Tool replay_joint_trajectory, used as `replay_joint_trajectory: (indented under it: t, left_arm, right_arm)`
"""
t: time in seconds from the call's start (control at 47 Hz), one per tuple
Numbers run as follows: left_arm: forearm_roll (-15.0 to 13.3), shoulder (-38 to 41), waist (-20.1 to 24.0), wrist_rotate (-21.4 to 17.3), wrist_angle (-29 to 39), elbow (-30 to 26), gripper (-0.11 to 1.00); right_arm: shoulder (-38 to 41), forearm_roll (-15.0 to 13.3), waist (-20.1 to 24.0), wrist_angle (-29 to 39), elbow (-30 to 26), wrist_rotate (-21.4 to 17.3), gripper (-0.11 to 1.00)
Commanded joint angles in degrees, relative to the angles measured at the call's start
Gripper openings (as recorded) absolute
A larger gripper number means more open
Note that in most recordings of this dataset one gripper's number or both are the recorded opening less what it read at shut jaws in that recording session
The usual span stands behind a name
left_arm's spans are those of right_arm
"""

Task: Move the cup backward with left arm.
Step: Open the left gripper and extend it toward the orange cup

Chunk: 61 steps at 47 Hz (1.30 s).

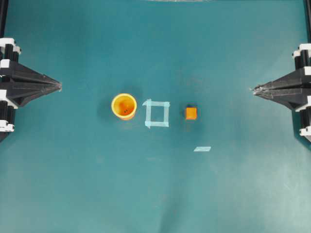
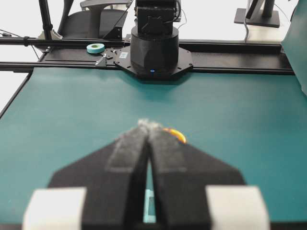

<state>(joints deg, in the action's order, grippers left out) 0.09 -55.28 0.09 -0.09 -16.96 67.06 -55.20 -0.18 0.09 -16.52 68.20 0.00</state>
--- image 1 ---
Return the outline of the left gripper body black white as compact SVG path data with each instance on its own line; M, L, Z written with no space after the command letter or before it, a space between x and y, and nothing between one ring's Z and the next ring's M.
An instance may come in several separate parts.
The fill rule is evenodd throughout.
M0 39L0 67L9 68L10 61L18 62L21 49L16 45L13 38L3 37ZM8 84L12 78L0 75L0 141L2 142L15 130L15 115L18 106L9 100Z

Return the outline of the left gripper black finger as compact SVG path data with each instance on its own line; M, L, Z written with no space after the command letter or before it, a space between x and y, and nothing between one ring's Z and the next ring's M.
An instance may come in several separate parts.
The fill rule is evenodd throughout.
M60 84L41 84L41 83L20 83L9 85L9 100L17 107L23 107L29 102L51 94L55 91L60 91Z
M29 83L52 84L61 87L61 83L45 74L40 74L18 62L10 61L9 74L15 81L26 81Z

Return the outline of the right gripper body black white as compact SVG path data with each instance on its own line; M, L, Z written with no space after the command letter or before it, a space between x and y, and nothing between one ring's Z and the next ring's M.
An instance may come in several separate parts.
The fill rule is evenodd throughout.
M300 136L311 141L311 44L300 44L292 54L295 70L298 73L298 89L302 95L302 103L295 107L300 114Z

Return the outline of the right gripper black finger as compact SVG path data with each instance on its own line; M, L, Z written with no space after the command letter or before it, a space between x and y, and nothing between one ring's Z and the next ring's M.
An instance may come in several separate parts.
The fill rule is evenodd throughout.
M279 103L290 110L295 110L296 108L304 105L304 93L301 88L263 89L260 87L255 88L252 91L255 96Z
M279 79L267 82L265 84L259 84L252 89L253 92L260 92L265 90L277 90L299 87L303 83L304 68L295 70Z

